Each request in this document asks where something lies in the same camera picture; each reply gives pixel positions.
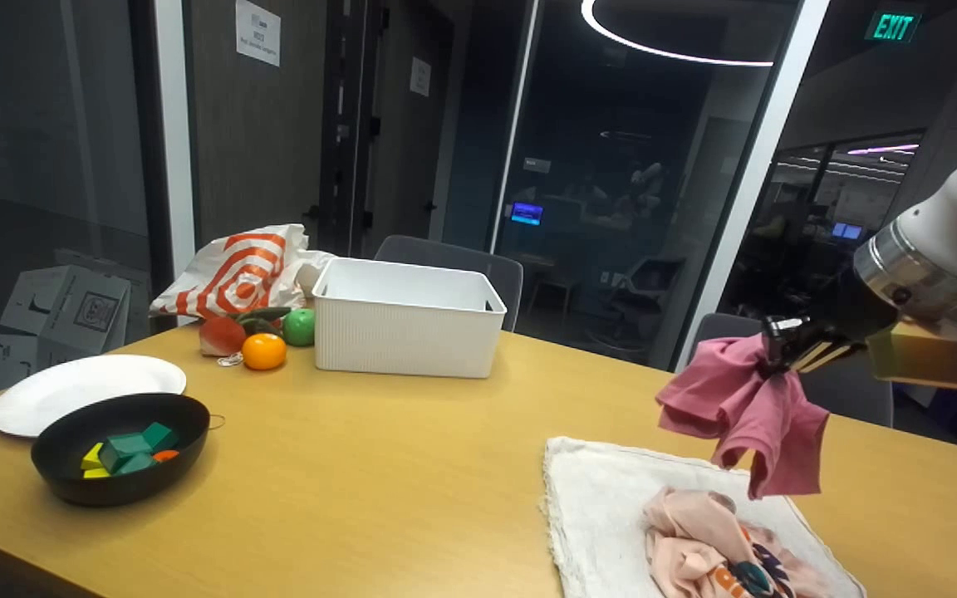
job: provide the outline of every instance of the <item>sign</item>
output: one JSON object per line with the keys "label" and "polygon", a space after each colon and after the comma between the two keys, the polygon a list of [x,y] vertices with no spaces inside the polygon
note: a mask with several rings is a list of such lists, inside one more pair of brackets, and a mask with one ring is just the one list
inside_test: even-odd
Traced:
{"label": "sign", "polygon": [[236,0],[236,53],[278,67],[278,17]]}
{"label": "sign", "polygon": [[867,40],[874,45],[908,45],[915,34],[919,15],[874,15]]}
{"label": "sign", "polygon": [[416,98],[432,98],[432,65],[430,65],[430,61],[411,58],[409,89],[411,89]]}

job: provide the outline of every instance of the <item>orange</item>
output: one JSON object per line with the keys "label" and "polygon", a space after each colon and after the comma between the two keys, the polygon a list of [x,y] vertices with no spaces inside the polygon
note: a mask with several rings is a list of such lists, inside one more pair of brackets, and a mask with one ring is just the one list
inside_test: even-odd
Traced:
{"label": "orange", "polygon": [[245,336],[244,367],[254,372],[272,372],[286,364],[286,344],[272,334]]}

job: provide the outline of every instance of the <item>white towel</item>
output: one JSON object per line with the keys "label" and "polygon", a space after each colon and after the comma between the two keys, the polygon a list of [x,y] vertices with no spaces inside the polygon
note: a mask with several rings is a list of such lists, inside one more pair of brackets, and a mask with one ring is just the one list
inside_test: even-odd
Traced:
{"label": "white towel", "polygon": [[749,477],[648,448],[550,438],[545,515],[569,598],[658,598],[644,558],[644,503],[661,488],[705,488],[736,503],[739,519],[771,527],[787,551],[825,576],[839,598],[866,598],[792,499],[749,499]]}

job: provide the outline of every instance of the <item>exit sign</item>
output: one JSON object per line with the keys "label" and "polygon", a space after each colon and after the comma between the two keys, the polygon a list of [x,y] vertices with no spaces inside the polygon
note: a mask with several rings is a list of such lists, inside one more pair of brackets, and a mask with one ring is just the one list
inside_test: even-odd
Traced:
{"label": "exit sign", "polygon": [[919,15],[874,15],[867,40],[874,45],[908,45],[915,34]]}

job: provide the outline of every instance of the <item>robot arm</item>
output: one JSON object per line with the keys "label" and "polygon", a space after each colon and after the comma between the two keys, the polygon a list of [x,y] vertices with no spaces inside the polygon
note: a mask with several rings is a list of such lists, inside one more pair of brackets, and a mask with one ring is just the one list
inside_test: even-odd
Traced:
{"label": "robot arm", "polygon": [[934,197],[872,237],[853,252],[853,269],[843,269],[806,316],[764,324],[767,367],[820,370],[898,316],[957,338],[957,171]]}

